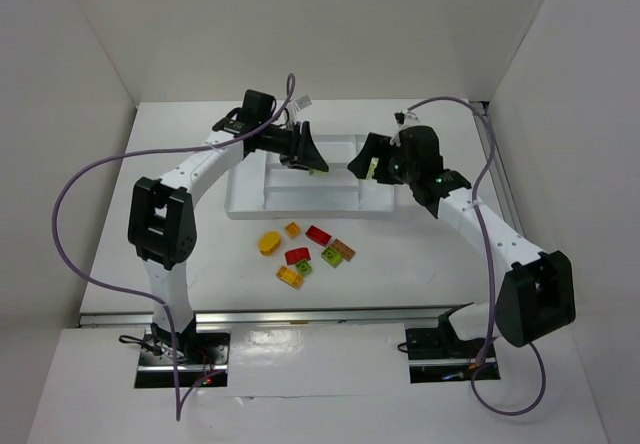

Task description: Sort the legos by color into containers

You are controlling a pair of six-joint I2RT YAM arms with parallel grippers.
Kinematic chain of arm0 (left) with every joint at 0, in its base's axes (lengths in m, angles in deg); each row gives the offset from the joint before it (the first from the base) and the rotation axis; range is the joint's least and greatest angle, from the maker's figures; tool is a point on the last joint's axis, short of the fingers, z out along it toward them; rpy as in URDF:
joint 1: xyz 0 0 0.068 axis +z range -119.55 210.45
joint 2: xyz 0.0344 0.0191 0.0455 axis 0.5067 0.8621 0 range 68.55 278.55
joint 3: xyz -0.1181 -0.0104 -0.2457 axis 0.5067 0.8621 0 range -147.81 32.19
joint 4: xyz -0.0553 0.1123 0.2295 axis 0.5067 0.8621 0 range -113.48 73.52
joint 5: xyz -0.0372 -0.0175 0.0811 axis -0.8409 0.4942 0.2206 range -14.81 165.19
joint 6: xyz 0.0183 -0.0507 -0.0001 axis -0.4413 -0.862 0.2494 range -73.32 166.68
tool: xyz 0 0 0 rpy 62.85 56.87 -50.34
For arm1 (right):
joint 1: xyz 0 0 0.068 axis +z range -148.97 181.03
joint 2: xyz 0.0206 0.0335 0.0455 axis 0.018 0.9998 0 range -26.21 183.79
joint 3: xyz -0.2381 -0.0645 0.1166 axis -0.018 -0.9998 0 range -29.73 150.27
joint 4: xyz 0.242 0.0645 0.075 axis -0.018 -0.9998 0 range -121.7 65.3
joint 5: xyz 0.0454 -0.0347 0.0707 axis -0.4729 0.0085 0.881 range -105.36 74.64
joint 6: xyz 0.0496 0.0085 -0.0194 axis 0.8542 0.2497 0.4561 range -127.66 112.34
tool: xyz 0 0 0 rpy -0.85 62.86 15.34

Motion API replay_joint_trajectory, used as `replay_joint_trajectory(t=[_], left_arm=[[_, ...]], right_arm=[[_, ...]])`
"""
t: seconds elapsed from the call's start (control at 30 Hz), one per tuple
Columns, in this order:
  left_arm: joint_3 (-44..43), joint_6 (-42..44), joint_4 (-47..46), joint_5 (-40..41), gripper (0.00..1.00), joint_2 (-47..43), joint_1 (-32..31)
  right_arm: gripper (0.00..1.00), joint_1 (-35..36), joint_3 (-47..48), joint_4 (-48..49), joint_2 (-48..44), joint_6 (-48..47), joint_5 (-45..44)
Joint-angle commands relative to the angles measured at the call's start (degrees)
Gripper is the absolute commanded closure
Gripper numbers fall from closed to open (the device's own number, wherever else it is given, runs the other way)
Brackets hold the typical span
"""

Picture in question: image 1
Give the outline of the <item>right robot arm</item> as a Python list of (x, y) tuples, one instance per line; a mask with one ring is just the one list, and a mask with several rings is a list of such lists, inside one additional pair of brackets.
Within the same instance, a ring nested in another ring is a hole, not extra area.
[(487, 258), (488, 301), (454, 308), (443, 318), (455, 338), (502, 337), (521, 348), (575, 321), (569, 258), (529, 242), (462, 174), (446, 168), (432, 128), (409, 127), (392, 137), (370, 133), (347, 168), (360, 180), (408, 186), (419, 205)]

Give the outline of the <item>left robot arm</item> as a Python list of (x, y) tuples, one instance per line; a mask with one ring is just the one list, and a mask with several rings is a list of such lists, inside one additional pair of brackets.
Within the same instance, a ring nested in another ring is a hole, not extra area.
[(197, 241), (195, 207), (227, 171), (255, 151), (278, 156), (289, 169), (328, 170), (309, 123), (297, 119), (310, 103), (299, 97), (277, 112), (273, 96), (248, 90), (241, 106), (213, 125), (203, 150), (157, 179), (142, 177), (135, 183), (127, 237), (157, 299), (151, 324), (155, 341), (185, 356), (203, 346), (189, 302), (186, 261)]

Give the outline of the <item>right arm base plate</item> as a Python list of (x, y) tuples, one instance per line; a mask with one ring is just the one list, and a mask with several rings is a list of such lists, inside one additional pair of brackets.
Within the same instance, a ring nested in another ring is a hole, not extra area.
[(462, 341), (439, 328), (408, 328), (396, 349), (407, 356), (412, 384), (470, 381), (483, 338)]

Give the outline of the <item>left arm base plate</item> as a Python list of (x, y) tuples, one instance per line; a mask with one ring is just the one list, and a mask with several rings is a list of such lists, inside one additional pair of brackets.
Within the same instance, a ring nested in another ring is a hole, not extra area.
[[(177, 352), (177, 369), (181, 388), (190, 388), (199, 379), (200, 387), (222, 388), (228, 384), (231, 332), (218, 330), (199, 336), (194, 351)], [(142, 337), (122, 334), (120, 344), (139, 349), (134, 387), (136, 389), (172, 388), (173, 352), (168, 344), (156, 342), (149, 331)]]

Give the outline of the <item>light green lego block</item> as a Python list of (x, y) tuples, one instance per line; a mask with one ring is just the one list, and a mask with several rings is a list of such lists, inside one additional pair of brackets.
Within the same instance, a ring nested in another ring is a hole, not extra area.
[(370, 160), (370, 163), (369, 163), (369, 166), (368, 166), (368, 169), (367, 169), (367, 173), (366, 173), (366, 176), (365, 176), (366, 180), (372, 180), (374, 178), (378, 163), (379, 163), (379, 159), (376, 158), (376, 157), (373, 157)]

